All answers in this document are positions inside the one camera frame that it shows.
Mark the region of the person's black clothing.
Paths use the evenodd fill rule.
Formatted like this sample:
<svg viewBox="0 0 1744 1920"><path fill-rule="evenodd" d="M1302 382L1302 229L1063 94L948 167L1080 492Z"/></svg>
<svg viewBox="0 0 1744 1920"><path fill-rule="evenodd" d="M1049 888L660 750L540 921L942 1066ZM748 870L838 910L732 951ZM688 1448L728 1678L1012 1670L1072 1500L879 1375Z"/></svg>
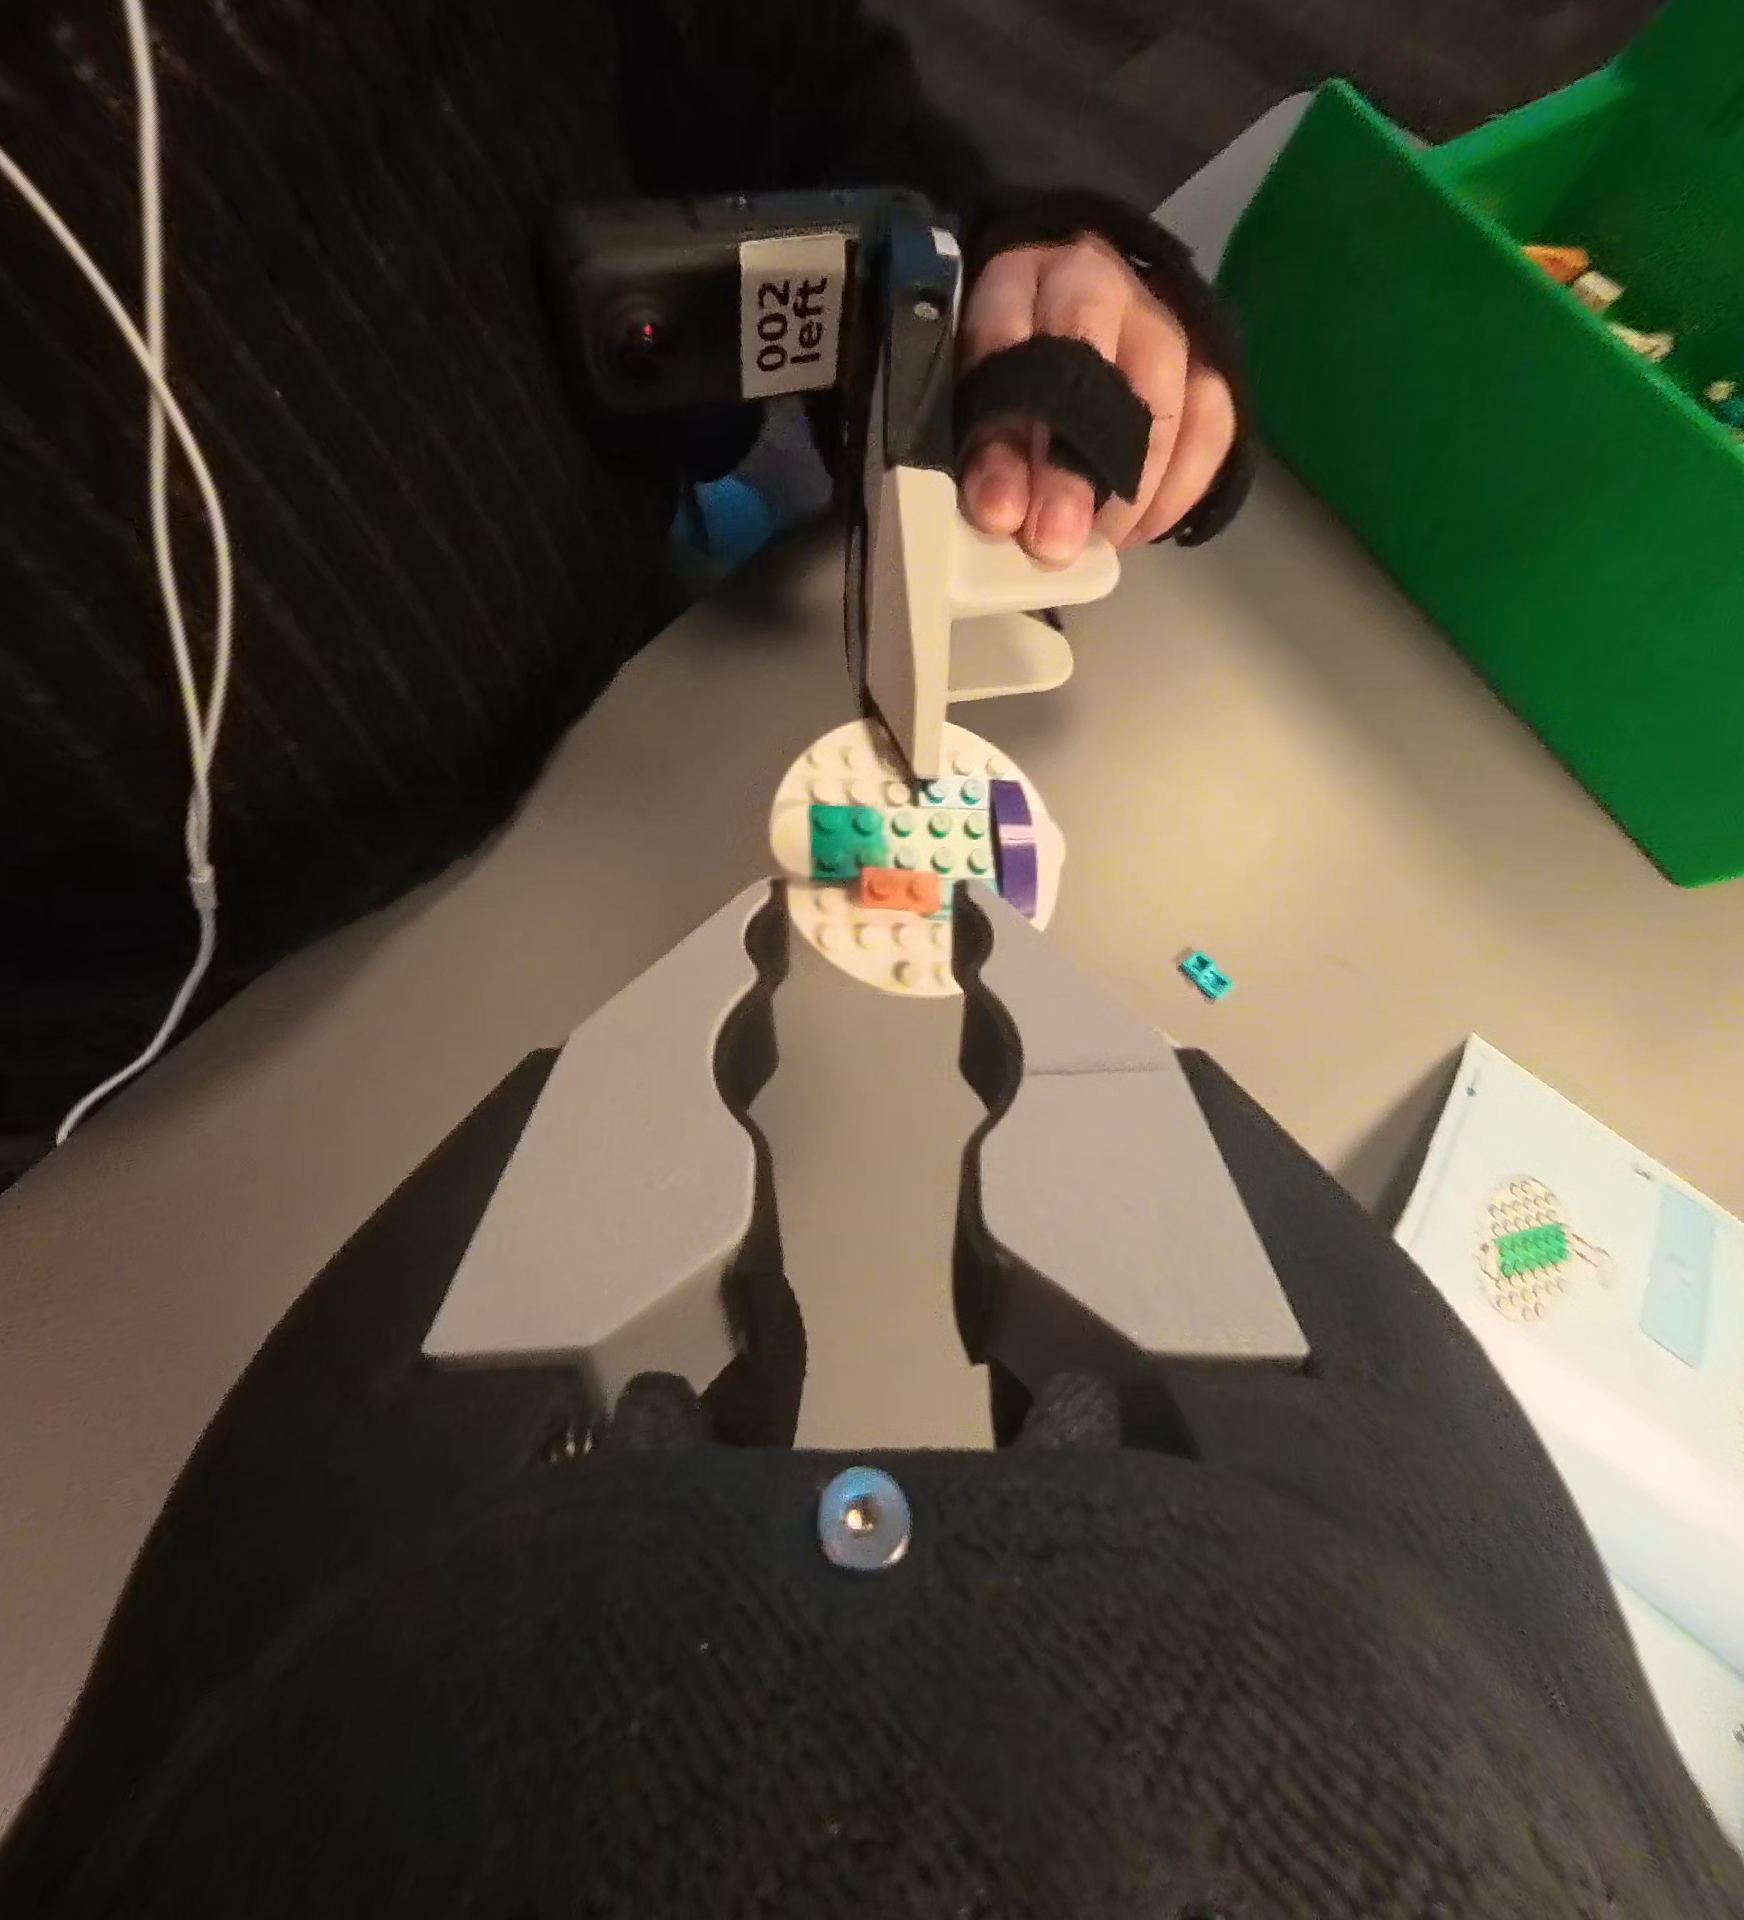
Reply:
<svg viewBox="0 0 1744 1920"><path fill-rule="evenodd" d="M205 1015L503 823L655 629L680 489L755 439L583 416L553 215L833 184L960 204L984 164L868 5L145 17L168 380L236 577ZM0 179L0 1185L189 971L189 783L142 369Z"/></svg>

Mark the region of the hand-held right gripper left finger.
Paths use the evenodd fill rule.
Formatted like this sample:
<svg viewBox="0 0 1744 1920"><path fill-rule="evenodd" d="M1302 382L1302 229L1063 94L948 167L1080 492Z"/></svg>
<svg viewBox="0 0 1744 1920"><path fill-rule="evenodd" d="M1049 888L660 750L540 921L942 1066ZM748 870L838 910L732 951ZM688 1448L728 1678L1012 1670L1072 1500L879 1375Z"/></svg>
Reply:
<svg viewBox="0 0 1744 1920"><path fill-rule="evenodd" d="M784 884L756 882L558 1051L426 1337L447 1370L546 1363L594 1412L646 1372L784 1419L784 1241L751 1105L779 1068Z"/></svg>

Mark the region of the green plastic bin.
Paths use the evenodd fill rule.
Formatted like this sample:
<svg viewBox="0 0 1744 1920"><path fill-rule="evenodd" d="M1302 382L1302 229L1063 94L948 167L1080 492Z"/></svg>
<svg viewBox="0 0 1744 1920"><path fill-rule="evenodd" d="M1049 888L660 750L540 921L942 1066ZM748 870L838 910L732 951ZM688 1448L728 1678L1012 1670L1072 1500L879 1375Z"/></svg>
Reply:
<svg viewBox="0 0 1744 1920"><path fill-rule="evenodd" d="M1744 454L1522 240L1744 315L1744 5L1437 145L1319 86L1221 262L1268 450L1664 876L1744 876Z"/></svg>

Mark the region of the pile of loose lego pieces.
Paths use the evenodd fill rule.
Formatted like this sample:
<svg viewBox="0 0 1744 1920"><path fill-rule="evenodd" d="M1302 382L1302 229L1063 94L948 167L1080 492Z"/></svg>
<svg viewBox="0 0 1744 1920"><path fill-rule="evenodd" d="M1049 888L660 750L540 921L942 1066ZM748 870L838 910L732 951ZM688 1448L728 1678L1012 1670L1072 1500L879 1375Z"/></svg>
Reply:
<svg viewBox="0 0 1744 1920"><path fill-rule="evenodd" d="M1522 240L1522 257L1597 322L1620 347L1674 382L1744 454L1744 315L1704 310L1700 294L1664 294L1584 245Z"/></svg>

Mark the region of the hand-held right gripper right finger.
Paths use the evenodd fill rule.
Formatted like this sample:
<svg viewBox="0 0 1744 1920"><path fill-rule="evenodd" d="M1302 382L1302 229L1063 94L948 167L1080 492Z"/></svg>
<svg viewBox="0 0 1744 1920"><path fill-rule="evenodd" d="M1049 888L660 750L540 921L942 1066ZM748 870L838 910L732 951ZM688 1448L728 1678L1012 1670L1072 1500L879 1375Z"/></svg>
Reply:
<svg viewBox="0 0 1744 1920"><path fill-rule="evenodd" d="M954 910L959 1068L979 1101L954 1242L967 1358L1036 1396L1097 1372L1148 1404L1185 1370L1302 1370L1312 1347L1165 1034L1020 910Z"/></svg>

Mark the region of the dark green lego plate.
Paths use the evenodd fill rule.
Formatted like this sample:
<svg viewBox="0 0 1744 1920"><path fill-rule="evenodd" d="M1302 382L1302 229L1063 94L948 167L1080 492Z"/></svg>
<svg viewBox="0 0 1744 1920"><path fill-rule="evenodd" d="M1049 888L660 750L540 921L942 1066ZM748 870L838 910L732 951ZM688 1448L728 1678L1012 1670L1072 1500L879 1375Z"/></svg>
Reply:
<svg viewBox="0 0 1744 1920"><path fill-rule="evenodd" d="M809 803L795 817L795 851L821 884L841 884L868 868L927 870L974 884L992 884L998 876L991 816L982 808Z"/></svg>

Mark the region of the light blue instruction booklet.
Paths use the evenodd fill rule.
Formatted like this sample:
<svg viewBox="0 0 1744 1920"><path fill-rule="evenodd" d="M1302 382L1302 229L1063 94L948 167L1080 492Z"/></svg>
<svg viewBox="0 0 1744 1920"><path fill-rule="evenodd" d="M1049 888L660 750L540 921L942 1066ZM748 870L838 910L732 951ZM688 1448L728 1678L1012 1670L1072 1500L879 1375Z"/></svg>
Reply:
<svg viewBox="0 0 1744 1920"><path fill-rule="evenodd" d="M1470 1036L1393 1234L1544 1443L1744 1857L1744 1221Z"/></svg>

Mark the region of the round cream lego plate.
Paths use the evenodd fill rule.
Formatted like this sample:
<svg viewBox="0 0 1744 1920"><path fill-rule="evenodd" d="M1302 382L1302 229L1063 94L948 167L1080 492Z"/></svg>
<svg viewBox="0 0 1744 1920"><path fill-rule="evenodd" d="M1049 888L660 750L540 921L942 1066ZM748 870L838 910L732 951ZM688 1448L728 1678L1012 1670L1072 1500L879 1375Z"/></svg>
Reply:
<svg viewBox="0 0 1744 1920"><path fill-rule="evenodd" d="M788 918L809 947L848 978L887 997L948 999L959 997L954 975L954 908L959 892L996 892L992 884L944 880L944 910L933 918L910 914L860 910L853 882L821 884L795 851L795 817L809 803L853 803L871 808L913 804L919 780L982 776L1020 780L1039 820L1039 914L1029 924L1052 924L1067 864L1067 839L1024 767L982 734L948 724L942 763L934 779L910 779L899 759L868 722L838 724L806 744L781 779L768 804L768 847L785 880Z"/></svg>

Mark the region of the person's left hand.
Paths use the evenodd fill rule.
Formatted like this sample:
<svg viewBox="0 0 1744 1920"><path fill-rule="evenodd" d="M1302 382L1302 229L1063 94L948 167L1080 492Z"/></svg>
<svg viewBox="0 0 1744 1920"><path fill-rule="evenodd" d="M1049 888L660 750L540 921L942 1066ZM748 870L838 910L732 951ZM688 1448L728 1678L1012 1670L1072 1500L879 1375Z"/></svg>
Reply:
<svg viewBox="0 0 1744 1920"><path fill-rule="evenodd" d="M1094 347L1144 402L1149 439L1140 492L1100 508L1086 479L1055 463L1039 419L1003 416L960 463L967 517L1052 565L1076 564L1090 537L1118 550L1158 542L1214 492L1234 452L1242 422L1229 382L1167 302L1100 236L1014 246L978 276L960 318L967 366L1043 335Z"/></svg>

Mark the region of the purple lego brick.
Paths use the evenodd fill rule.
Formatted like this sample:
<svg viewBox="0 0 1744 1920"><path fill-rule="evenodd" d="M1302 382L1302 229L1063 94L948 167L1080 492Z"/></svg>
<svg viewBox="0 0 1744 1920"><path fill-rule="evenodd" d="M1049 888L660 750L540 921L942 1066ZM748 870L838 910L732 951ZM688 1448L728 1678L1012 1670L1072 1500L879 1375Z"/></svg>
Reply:
<svg viewBox="0 0 1744 1920"><path fill-rule="evenodd" d="M998 898L1032 921L1040 896L1039 820L1024 783L991 780L991 847Z"/></svg>

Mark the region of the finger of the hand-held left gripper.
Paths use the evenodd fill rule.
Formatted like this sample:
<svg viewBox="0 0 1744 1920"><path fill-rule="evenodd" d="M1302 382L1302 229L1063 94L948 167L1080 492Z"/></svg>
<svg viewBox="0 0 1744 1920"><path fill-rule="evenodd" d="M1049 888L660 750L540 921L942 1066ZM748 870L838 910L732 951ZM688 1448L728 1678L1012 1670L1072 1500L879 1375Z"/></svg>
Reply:
<svg viewBox="0 0 1744 1920"><path fill-rule="evenodd" d="M954 520L939 468L887 468L865 497L860 683L907 771L942 763Z"/></svg>

